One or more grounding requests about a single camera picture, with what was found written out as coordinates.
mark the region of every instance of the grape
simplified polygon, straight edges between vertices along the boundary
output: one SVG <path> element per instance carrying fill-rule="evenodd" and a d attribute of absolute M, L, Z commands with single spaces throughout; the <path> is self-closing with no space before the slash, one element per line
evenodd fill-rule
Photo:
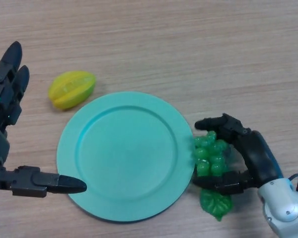
<path fill-rule="evenodd" d="M 217 140 L 215 143 L 220 148 L 221 151 L 224 151 L 228 146 L 228 144 L 223 140 Z"/>
<path fill-rule="evenodd" d="M 211 166 L 212 175 L 220 176 L 222 175 L 223 170 L 224 170 L 224 166 L 222 164 L 212 164 Z"/>
<path fill-rule="evenodd" d="M 203 136 L 200 140 L 200 147 L 202 148 L 208 148 L 213 144 L 213 141 L 211 138 L 208 138 L 207 136 Z"/>
<path fill-rule="evenodd" d="M 206 160 L 197 165 L 197 175 L 207 176 L 210 173 L 210 163 Z"/>
<path fill-rule="evenodd" d="M 222 147 L 221 145 L 218 145 L 216 142 L 213 143 L 210 147 L 209 147 L 209 153 L 210 155 L 219 155 L 222 152 Z"/>
<path fill-rule="evenodd" d="M 202 161 L 202 160 L 207 160 L 209 153 L 206 149 L 204 148 L 197 148 L 194 152 L 196 161 Z"/>
<path fill-rule="evenodd" d="M 201 139 L 202 139 L 201 136 L 197 136 L 197 137 L 194 138 L 194 145 L 195 145 L 196 148 L 200 147 Z"/>
<path fill-rule="evenodd" d="M 224 164 L 224 156 L 223 155 L 213 155 L 210 157 L 211 164 Z"/>
<path fill-rule="evenodd" d="M 215 131 L 209 131 L 207 134 L 207 137 L 212 141 L 215 142 L 215 140 L 217 139 L 217 134 L 215 133 Z"/>

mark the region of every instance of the robotic arm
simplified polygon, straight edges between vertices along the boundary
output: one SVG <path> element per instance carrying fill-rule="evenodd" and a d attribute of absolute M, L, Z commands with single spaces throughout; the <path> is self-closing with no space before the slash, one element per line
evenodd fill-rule
<path fill-rule="evenodd" d="M 222 195 L 243 193 L 257 188 L 263 203 L 264 216 L 279 238 L 298 238 L 298 185 L 295 189 L 290 178 L 283 173 L 263 136 L 242 123 L 223 114 L 219 118 L 207 118 L 195 123 L 197 130 L 215 131 L 222 139 L 242 155 L 247 170 L 230 171 L 221 177 L 203 176 L 193 179 L 193 184 Z"/>
<path fill-rule="evenodd" d="M 4 163 L 9 153 L 6 127 L 15 125 L 20 114 L 20 102 L 29 82 L 29 69 L 19 69 L 22 47 L 14 42 L 0 61 L 0 190 L 10 190 L 12 195 L 45 197 L 51 193 L 80 193 L 87 190 L 86 184 L 69 176 L 44 173 L 39 167 L 20 166 L 7 171 Z"/>

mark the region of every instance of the plastic grapes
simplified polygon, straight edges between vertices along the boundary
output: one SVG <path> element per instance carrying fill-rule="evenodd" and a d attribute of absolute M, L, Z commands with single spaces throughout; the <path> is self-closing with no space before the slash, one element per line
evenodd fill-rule
<path fill-rule="evenodd" d="M 225 151 L 228 144 L 223 140 L 216 140 L 214 131 L 205 136 L 195 137 L 195 163 L 197 176 L 221 176 L 227 171 Z M 202 189 L 200 196 L 202 209 L 221 221 L 223 216 L 233 208 L 230 196 L 223 196 L 217 192 Z"/>

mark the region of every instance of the plastic fruit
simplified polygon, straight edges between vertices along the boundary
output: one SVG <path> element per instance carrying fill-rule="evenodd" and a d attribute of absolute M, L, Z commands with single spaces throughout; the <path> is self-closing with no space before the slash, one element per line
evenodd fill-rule
<path fill-rule="evenodd" d="M 96 77 L 85 71 L 69 71 L 55 78 L 49 88 L 49 99 L 60 110 L 70 109 L 85 101 L 93 92 Z"/>

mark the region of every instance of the wooden table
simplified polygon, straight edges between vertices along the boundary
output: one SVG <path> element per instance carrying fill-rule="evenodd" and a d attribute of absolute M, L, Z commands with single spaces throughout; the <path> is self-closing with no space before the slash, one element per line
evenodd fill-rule
<path fill-rule="evenodd" d="M 0 58 L 23 46 L 30 83 L 8 128 L 6 166 L 56 172 L 68 112 L 47 91 L 64 71 L 97 75 L 91 101 L 135 90 L 174 105 L 193 126 L 222 113 L 268 141 L 285 176 L 298 172 L 298 0 L 0 0 Z M 23 198 L 0 191 L 0 238 L 274 238 L 256 191 L 234 197 L 219 223 L 189 187 L 150 220 L 113 225 L 84 214 L 66 195 Z"/>

